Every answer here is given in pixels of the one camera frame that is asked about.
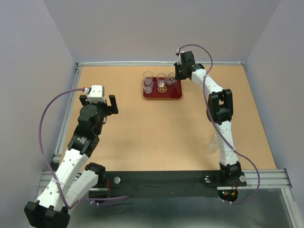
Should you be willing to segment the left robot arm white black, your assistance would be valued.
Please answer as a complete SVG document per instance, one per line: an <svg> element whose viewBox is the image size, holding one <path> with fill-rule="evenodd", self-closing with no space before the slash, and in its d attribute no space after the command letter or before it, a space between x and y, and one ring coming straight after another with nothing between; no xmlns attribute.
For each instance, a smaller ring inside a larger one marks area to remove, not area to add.
<svg viewBox="0 0 304 228"><path fill-rule="evenodd" d="M107 117L118 113L116 98L109 96L110 105L99 95L81 95L79 99L82 108L78 125L60 166L45 190L24 208L29 224L35 228L67 227L71 210L88 190L105 184L105 168L93 162L86 166L79 178L76 175L99 143Z"/></svg>

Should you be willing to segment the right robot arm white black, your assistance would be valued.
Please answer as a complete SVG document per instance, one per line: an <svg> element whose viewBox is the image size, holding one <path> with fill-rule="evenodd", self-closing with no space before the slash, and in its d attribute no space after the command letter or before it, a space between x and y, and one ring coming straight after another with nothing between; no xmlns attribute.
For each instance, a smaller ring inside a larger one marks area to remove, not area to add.
<svg viewBox="0 0 304 228"><path fill-rule="evenodd" d="M240 162L235 153L231 130L234 112L232 91L219 86L209 76L206 68L195 62L192 51L178 50L176 55L178 61L174 63L175 78L177 80L189 78L203 90L207 116L216 130L219 143L218 181L223 185L230 185L242 173Z"/></svg>

